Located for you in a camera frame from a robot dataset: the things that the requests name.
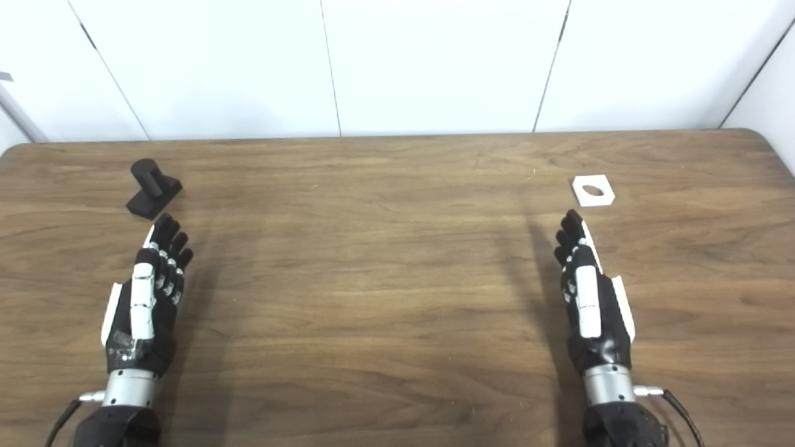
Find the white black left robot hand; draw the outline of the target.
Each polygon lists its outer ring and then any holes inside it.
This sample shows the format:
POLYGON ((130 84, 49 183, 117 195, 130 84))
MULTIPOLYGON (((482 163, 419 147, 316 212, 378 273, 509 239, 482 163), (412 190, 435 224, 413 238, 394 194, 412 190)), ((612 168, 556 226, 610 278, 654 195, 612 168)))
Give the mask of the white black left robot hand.
POLYGON ((100 340, 107 371, 139 369, 161 378, 176 356, 175 326, 193 250, 181 224, 168 213, 150 227, 132 274, 114 283, 100 340))

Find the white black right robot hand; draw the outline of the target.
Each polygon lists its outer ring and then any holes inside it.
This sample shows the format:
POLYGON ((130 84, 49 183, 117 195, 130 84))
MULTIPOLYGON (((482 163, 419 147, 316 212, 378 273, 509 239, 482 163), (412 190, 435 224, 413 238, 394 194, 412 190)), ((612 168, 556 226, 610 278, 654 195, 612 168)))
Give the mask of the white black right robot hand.
POLYGON ((571 362, 580 374, 603 365, 632 368, 634 320, 624 284, 605 274, 587 223, 576 210, 566 212, 555 237, 571 362))

